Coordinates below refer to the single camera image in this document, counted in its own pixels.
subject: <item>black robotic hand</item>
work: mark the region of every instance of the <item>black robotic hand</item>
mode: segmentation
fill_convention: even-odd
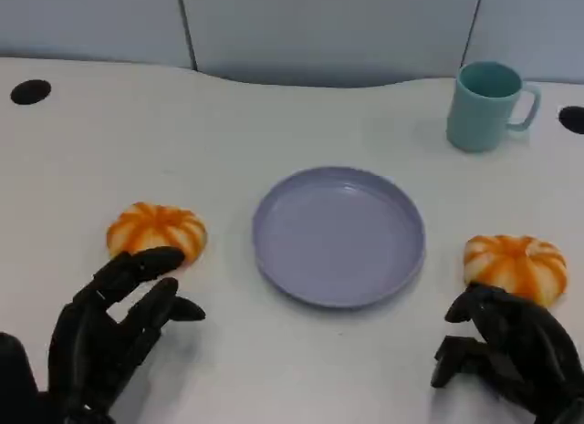
[[[20,342],[0,334],[2,422],[111,424],[108,411],[169,321],[199,321],[204,311],[176,296],[178,282],[162,278],[119,323],[107,310],[141,283],[183,262],[176,248],[121,253],[67,304],[48,354],[48,389],[39,392]]]
[[[545,308],[504,290],[470,284],[445,317],[472,320],[486,343],[447,336],[435,358],[432,386],[476,374],[536,416],[536,424],[584,423],[584,373],[562,325]]]

